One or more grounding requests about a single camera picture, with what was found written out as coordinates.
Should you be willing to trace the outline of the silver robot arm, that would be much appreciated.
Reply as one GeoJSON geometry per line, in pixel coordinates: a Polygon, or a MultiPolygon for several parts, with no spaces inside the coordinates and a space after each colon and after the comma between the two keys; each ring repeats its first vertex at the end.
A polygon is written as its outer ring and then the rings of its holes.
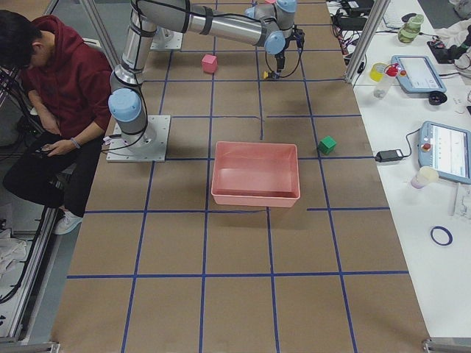
{"type": "Polygon", "coordinates": [[[247,43],[282,60],[296,40],[295,1],[257,4],[243,14],[221,13],[190,1],[132,1],[132,14],[121,62],[110,77],[110,111],[121,130],[125,147],[138,154],[155,141],[141,92],[142,73],[152,40],[159,29],[195,32],[247,43]]]}

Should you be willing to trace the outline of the person's hand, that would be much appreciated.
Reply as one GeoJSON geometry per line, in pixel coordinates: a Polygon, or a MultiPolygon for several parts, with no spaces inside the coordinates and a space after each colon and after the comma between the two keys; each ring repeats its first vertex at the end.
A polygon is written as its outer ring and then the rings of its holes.
{"type": "Polygon", "coordinates": [[[55,143],[49,143],[42,147],[43,151],[48,153],[49,157],[55,155],[64,155],[76,149],[72,140],[59,140],[55,143]]]}

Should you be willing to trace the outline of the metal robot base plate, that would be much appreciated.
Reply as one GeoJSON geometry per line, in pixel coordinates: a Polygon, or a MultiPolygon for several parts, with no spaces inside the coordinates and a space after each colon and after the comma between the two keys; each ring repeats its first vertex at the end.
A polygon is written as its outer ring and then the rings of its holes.
{"type": "Polygon", "coordinates": [[[170,115],[149,115],[144,133],[126,135],[121,132],[118,122],[110,140],[106,160],[109,163],[146,163],[166,160],[167,143],[171,126],[170,115]]]}

